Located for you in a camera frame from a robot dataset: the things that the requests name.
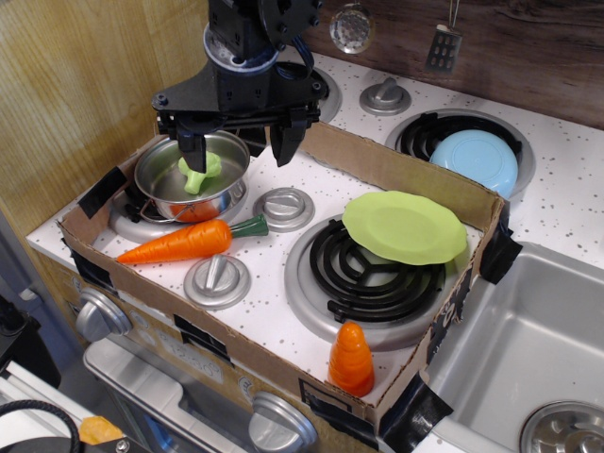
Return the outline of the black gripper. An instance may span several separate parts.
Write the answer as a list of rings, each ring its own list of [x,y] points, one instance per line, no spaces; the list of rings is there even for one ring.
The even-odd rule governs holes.
[[[288,164],[306,130],[319,121],[319,102],[329,88],[324,78],[301,63],[279,61],[254,75],[207,64],[202,71],[152,97],[159,130],[177,136],[188,167],[207,172],[205,133],[270,127],[278,167]]]

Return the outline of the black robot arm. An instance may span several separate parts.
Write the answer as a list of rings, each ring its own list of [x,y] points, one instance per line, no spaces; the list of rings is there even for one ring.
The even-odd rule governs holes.
[[[195,76],[157,92],[159,132],[177,141],[188,166],[207,170],[206,138],[240,132],[257,156],[271,146],[277,165],[291,161],[318,122],[327,83],[302,38],[319,23],[319,1],[211,1]]]

